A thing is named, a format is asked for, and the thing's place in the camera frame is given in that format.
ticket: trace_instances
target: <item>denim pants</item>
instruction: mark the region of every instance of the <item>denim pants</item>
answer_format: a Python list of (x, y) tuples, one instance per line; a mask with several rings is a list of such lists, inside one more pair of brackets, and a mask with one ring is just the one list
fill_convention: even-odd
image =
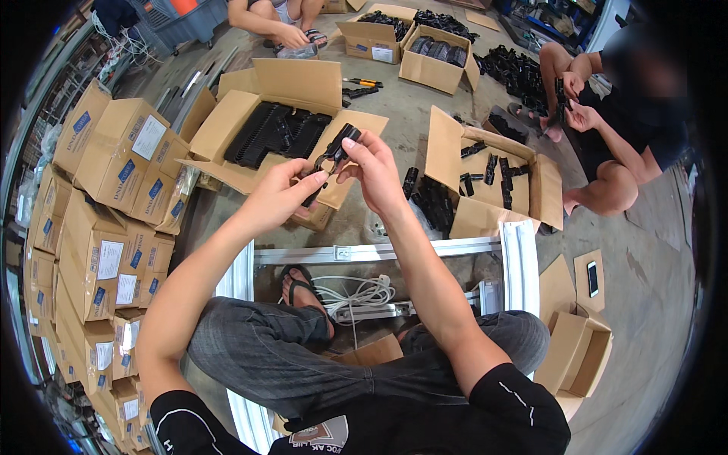
[[(522, 373), (530, 374), (546, 356), (549, 332), (538, 317), (511, 311), (477, 321)], [(399, 395), (433, 405), (467, 402), (448, 358), (423, 325), (402, 340), (404, 357), (374, 366), (344, 365), (302, 346), (327, 337), (327, 320), (314, 307), (215, 297), (187, 352), (208, 376), (288, 419), (363, 395)]]

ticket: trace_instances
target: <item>person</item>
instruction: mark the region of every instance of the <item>person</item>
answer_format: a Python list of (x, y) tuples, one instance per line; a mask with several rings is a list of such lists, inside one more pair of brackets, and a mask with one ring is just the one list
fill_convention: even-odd
[(305, 214), (326, 181), (305, 159), (273, 167), (231, 216), (158, 290), (136, 344), (139, 375), (168, 453), (254, 454), (183, 378), (185, 351), (228, 389), (289, 419), (270, 454), (560, 454), (571, 433), (555, 398), (525, 375), (545, 357), (548, 329), (519, 311), (473, 317), (463, 291), (402, 192), (392, 151), (372, 132), (344, 139), (339, 183), (361, 182), (383, 220), (422, 324), (401, 336), (404, 357), (358, 366), (316, 355), (334, 326), (305, 268), (284, 269), (285, 304), (210, 299), (251, 239)]
[[(589, 184), (563, 195), (567, 215), (578, 205), (616, 215), (637, 199), (643, 185), (675, 164), (687, 149), (689, 116), (687, 81), (660, 35), (648, 24), (616, 32), (604, 50), (575, 58), (559, 44), (546, 43), (539, 53), (549, 117), (556, 113), (554, 78), (563, 79), (571, 107), (565, 109), (569, 140)], [(612, 91), (600, 99), (587, 80), (605, 73)], [(538, 118), (540, 127), (548, 122)], [(557, 124), (547, 136), (558, 142)]]
[(233, 27), (270, 41), (277, 55), (284, 47), (298, 49), (315, 43), (327, 44), (327, 37), (313, 27), (324, 0), (230, 0), (228, 21)]

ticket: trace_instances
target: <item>smartphone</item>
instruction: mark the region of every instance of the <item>smartphone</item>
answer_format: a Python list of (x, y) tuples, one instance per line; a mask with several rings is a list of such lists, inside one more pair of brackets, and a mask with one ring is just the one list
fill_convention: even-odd
[(587, 264), (587, 275), (589, 277), (589, 297), (599, 294), (599, 285), (596, 281), (596, 262)]

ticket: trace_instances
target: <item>black t-shirt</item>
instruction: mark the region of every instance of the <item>black t-shirt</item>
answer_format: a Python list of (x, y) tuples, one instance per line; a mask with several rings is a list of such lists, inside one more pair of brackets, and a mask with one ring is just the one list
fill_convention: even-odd
[[(173, 390), (151, 405), (167, 454), (255, 454), (195, 395)], [(571, 439), (561, 407), (541, 385), (504, 363), (475, 385), (469, 405), (361, 397), (307, 416), (271, 455), (562, 454)]]

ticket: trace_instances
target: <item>hand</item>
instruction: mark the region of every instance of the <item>hand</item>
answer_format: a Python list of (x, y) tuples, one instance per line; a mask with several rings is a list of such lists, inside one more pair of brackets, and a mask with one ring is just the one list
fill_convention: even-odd
[(569, 108), (564, 109), (566, 112), (566, 123), (570, 127), (574, 128), (578, 132), (584, 132), (591, 130), (602, 122), (601, 115), (589, 106), (582, 106), (581, 104), (575, 103), (574, 100), (569, 100), (573, 111)]
[(294, 213), (306, 217), (309, 210), (316, 210), (316, 201), (308, 209), (301, 203), (326, 182), (328, 174), (325, 171), (313, 173), (291, 186), (293, 177), (311, 169), (313, 164), (303, 158), (271, 167), (238, 210), (242, 222), (254, 224), (258, 234), (262, 234), (285, 223)]
[(582, 81), (581, 76), (573, 71), (564, 71), (561, 77), (563, 77), (564, 95), (572, 100), (577, 99), (582, 90), (584, 90), (584, 81)]
[(306, 34), (301, 31), (300, 28), (295, 25), (288, 25), (284, 23), (279, 24), (280, 27), (276, 31), (275, 36), (278, 38), (278, 41), (280, 41), (281, 44), (286, 46), (288, 49), (298, 49), (306, 44), (310, 44)]
[(359, 179), (366, 205), (385, 219), (390, 213), (402, 210), (407, 205), (407, 199), (402, 192), (392, 150), (373, 132), (361, 132), (360, 143), (348, 138), (341, 142), (351, 161), (359, 165), (346, 166), (336, 182), (343, 183), (349, 177)]

